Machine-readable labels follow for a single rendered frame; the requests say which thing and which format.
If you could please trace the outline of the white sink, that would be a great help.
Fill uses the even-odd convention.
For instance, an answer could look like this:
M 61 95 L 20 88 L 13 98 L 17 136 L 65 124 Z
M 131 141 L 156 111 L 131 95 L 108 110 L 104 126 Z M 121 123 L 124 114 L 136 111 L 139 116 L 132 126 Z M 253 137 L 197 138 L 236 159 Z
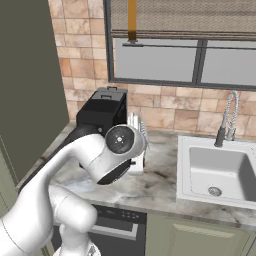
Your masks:
M 256 143 L 178 136 L 178 199 L 256 210 Z

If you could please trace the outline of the beige woven blind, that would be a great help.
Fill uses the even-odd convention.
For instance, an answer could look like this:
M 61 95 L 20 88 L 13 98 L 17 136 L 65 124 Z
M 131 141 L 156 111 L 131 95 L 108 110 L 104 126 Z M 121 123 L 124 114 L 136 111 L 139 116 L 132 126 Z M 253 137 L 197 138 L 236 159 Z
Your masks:
M 113 37 L 128 37 L 128 1 L 111 0 Z M 256 0 L 135 1 L 137 38 L 256 41 Z

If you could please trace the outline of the black dishwasher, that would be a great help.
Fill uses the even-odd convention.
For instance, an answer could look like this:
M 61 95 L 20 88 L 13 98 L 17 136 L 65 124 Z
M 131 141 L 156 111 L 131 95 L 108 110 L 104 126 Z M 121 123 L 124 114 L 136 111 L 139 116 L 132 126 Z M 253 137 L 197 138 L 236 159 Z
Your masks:
M 138 225 L 136 240 L 127 240 L 89 232 L 101 256 L 145 256 L 147 214 L 94 204 L 98 218 L 95 225 L 130 231 Z

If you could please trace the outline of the dark framed window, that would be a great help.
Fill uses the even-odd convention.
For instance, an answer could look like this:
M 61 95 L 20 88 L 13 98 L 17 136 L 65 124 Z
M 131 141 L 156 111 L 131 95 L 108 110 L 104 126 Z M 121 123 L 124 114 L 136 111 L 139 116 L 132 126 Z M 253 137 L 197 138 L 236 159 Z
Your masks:
M 111 82 L 256 91 L 256 41 L 136 37 L 136 1 L 128 1 L 128 37 L 111 35 L 103 0 Z

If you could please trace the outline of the olive green fridge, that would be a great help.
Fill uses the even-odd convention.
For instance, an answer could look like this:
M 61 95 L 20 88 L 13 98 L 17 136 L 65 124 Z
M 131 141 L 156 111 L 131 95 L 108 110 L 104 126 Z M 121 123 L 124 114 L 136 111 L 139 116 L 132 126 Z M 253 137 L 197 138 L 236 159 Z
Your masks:
M 0 217 L 68 123 L 48 0 L 0 0 Z

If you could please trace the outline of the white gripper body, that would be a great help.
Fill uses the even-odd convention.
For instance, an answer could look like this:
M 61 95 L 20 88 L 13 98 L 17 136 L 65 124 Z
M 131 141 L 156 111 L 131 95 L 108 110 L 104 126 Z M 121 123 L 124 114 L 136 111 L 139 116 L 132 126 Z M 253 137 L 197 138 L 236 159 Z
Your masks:
M 131 159 L 131 166 L 128 170 L 129 174 L 142 174 L 145 166 L 145 153 Z

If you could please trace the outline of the olive green cupboard door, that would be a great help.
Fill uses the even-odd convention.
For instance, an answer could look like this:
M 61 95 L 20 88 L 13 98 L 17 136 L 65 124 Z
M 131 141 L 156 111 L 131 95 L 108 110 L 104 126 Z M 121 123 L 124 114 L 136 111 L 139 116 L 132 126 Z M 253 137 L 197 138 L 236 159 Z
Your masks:
M 146 256 L 247 256 L 252 231 L 147 215 Z

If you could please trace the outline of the black coffee machine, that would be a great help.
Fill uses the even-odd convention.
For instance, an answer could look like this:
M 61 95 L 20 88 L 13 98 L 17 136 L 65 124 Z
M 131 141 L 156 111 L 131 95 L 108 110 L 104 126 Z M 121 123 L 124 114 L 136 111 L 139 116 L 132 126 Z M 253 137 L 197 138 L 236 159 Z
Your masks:
M 100 87 L 76 115 L 78 126 L 95 126 L 102 136 L 118 124 L 127 123 L 127 89 Z

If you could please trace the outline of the silver spring tap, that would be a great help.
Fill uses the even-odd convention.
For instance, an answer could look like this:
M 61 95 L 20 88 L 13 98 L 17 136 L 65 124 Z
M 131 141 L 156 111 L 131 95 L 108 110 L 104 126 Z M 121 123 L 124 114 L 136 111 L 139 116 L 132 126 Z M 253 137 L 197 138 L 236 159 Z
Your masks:
M 221 125 L 219 127 L 216 140 L 214 143 L 215 147 L 222 147 L 223 142 L 233 141 L 235 139 L 235 123 L 238 115 L 239 108 L 239 95 L 238 92 L 232 90 L 229 94 L 226 108 L 224 110 Z

